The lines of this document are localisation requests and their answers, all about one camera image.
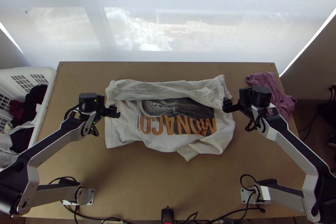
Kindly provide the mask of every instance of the metal bracket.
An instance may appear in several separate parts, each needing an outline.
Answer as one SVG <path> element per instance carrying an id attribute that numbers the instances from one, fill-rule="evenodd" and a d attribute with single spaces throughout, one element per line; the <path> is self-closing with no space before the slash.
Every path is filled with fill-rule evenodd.
<path id="1" fill-rule="evenodd" d="M 254 193 L 249 200 L 249 204 L 255 204 L 255 205 L 271 204 L 271 197 L 270 197 L 268 187 L 254 184 L 253 187 L 250 187 L 248 189 L 255 190 L 257 192 L 257 188 L 256 188 L 257 186 L 260 191 L 260 198 L 258 200 L 258 194 Z M 247 201 L 251 193 L 253 192 L 245 190 L 244 188 L 240 190 L 241 202 L 243 204 L 247 204 Z"/>
<path id="2" fill-rule="evenodd" d="M 63 200 L 63 205 L 71 205 L 71 206 L 92 205 L 94 198 L 95 198 L 94 189 L 80 188 L 77 192 L 77 202 L 75 203 Z"/>

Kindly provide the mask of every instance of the pink cloth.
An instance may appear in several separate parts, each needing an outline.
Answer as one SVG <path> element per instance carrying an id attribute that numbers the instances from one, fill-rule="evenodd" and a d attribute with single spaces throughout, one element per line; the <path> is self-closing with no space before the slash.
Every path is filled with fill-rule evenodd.
<path id="1" fill-rule="evenodd" d="M 269 87 L 272 90 L 271 103 L 279 110 L 282 117 L 288 121 L 290 114 L 295 109 L 297 100 L 290 95 L 285 95 L 281 92 L 276 75 L 273 72 L 264 72 L 246 76 L 246 82 L 250 86 Z"/>

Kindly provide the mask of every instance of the white curtain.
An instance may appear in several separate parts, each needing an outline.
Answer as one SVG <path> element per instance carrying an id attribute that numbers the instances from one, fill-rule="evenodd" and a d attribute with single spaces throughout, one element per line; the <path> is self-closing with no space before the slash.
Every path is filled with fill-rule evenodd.
<path id="1" fill-rule="evenodd" d="M 0 0 L 33 66 L 59 61 L 275 62 L 282 72 L 336 0 Z"/>

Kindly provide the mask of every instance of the light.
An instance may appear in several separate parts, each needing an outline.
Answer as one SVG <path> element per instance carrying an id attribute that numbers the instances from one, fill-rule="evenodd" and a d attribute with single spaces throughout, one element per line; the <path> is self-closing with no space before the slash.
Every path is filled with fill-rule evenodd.
<path id="1" fill-rule="evenodd" d="M 288 68 L 291 67 L 291 65 L 301 56 L 301 54 L 307 49 L 307 47 L 314 41 L 314 39 L 321 33 L 321 31 L 324 29 L 324 27 L 327 26 L 327 24 L 333 19 L 333 17 L 336 15 L 336 8 L 331 12 L 330 16 L 327 18 L 327 20 L 322 24 L 322 26 L 318 29 L 318 31 L 314 34 L 314 36 L 308 41 L 308 43 L 302 48 L 302 50 L 295 56 L 295 58 L 289 63 L 289 65 L 285 68 L 285 70 L 279 75 L 281 77 Z"/>
<path id="2" fill-rule="evenodd" d="M 0 30 L 3 31 L 3 33 L 12 41 L 12 43 L 23 53 L 21 48 L 18 46 L 18 44 L 15 42 L 15 40 L 12 38 L 12 36 L 9 34 L 9 32 L 6 30 L 6 28 L 3 26 L 3 24 L 0 22 Z"/>

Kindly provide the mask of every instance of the white t-shirt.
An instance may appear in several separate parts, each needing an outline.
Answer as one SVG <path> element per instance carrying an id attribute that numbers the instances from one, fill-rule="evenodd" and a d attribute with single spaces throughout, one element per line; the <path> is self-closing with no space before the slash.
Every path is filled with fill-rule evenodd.
<path id="1" fill-rule="evenodd" d="M 221 154 L 233 136 L 232 115 L 222 110 L 223 97 L 231 98 L 223 75 L 194 82 L 111 81 L 106 97 L 106 106 L 116 104 L 121 113 L 105 118 L 107 148 L 143 141 L 189 161 L 200 153 Z"/>

